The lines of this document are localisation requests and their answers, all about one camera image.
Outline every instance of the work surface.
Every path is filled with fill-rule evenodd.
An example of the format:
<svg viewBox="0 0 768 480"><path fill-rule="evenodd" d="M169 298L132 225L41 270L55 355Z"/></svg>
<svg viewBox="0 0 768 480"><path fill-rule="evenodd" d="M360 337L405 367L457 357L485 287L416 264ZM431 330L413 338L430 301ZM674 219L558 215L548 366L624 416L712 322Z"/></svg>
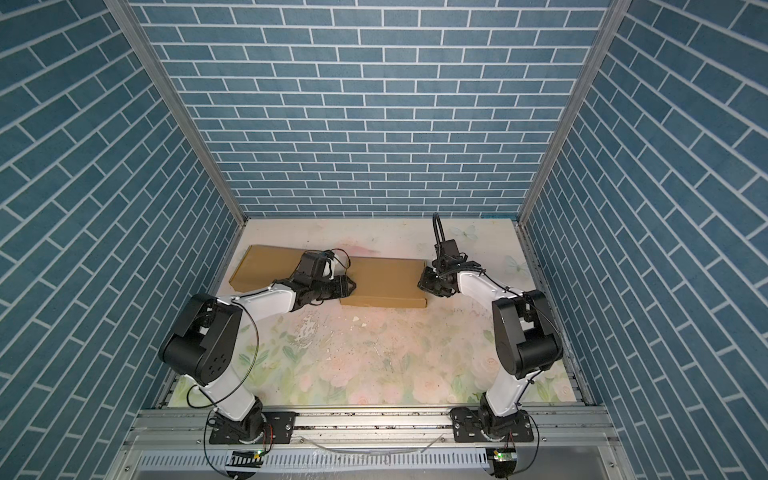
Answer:
<svg viewBox="0 0 768 480"><path fill-rule="evenodd" d="M534 288L510 220L443 220L470 260L499 282ZM357 257L435 256L427 219L251 220L228 267L219 295L235 293L231 278L249 245L305 249L340 247ZM446 404L477 402L499 369L490 305L455 295L427 295L425 309L322 306L259 321L257 364L245 386L265 405ZM253 360L256 335L240 324L233 364L244 375ZM169 406L186 406L191 381L182 378ZM207 400L193 390L190 400ZM537 378L524 402L573 402L562 362Z"/></svg>

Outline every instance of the black mounting plate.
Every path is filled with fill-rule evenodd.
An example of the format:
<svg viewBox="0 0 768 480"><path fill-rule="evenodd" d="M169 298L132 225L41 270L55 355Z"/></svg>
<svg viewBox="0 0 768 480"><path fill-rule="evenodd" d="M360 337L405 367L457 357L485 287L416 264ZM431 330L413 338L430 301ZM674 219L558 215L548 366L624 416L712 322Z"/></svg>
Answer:
<svg viewBox="0 0 768 480"><path fill-rule="evenodd" d="M266 419L264 428L268 432L270 430L269 425L272 426L273 444L280 445L290 443L291 435L293 435L293 424L296 422L296 413L294 412L262 412ZM210 438L208 443L211 445L246 445L235 440L232 440L227 436L227 432L224 429L211 429ZM261 437L254 443L254 445L262 445L263 441Z"/></svg>
<svg viewBox="0 0 768 480"><path fill-rule="evenodd" d="M521 421L517 425L511 425L512 440L514 442L533 442L531 418L526 412L520 411L519 413L523 415L525 421ZM477 409L467 409L466 407L452 409L451 418L453 419L453 440L456 443L506 441L506 439L490 438L482 431Z"/></svg>

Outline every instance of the cardboard box lid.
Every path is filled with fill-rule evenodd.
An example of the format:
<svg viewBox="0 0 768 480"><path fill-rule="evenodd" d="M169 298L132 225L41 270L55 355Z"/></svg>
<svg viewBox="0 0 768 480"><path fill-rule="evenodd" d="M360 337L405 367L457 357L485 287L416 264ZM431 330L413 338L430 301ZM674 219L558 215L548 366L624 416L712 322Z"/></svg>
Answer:
<svg viewBox="0 0 768 480"><path fill-rule="evenodd" d="M230 285L245 293L287 278L303 252L296 248L251 245L230 278ZM352 257L347 274L357 288L340 302L349 306L426 308L426 294L416 286L425 265L425 260Z"/></svg>

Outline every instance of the robotic arm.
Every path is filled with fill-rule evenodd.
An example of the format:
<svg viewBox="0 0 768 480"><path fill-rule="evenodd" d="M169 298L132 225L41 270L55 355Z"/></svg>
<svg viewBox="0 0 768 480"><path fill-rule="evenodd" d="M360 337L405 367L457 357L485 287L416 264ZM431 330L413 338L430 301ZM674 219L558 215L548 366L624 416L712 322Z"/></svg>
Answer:
<svg viewBox="0 0 768 480"><path fill-rule="evenodd" d="M259 439L264 422L261 401L243 387L247 375L241 378L230 364L243 312L255 327L260 319L293 312L316 300L349 296L356 284L347 275L333 275L335 262L331 250L307 251L290 277L243 295L216 298L198 293L177 317L158 356L197 382L210 400L200 407L216 406L214 418L232 439L242 443Z"/></svg>
<svg viewBox="0 0 768 480"><path fill-rule="evenodd" d="M437 258L422 273L419 288L436 296L463 293L490 306L496 352L502 368L493 386L480 399L482 430L490 439L503 439L519 420L520 398L534 377L562 357L562 339L550 320L544 294L502 286L479 263L446 240L438 214L432 216Z"/></svg>

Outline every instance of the blue brick wall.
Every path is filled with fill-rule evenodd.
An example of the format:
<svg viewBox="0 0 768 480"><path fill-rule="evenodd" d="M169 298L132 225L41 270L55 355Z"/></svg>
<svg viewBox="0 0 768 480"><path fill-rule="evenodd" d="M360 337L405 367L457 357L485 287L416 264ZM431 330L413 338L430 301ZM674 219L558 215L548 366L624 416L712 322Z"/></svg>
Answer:
<svg viewBox="0 0 768 480"><path fill-rule="evenodd" d="M0 12L0 478L91 478L235 226L101 0Z"/></svg>
<svg viewBox="0 0 768 480"><path fill-rule="evenodd" d="M767 32L634 0L530 218L638 478L768 478Z"/></svg>
<svg viewBox="0 0 768 480"><path fill-rule="evenodd" d="M517 213L609 0L256 3L132 2L248 215L479 217Z"/></svg>

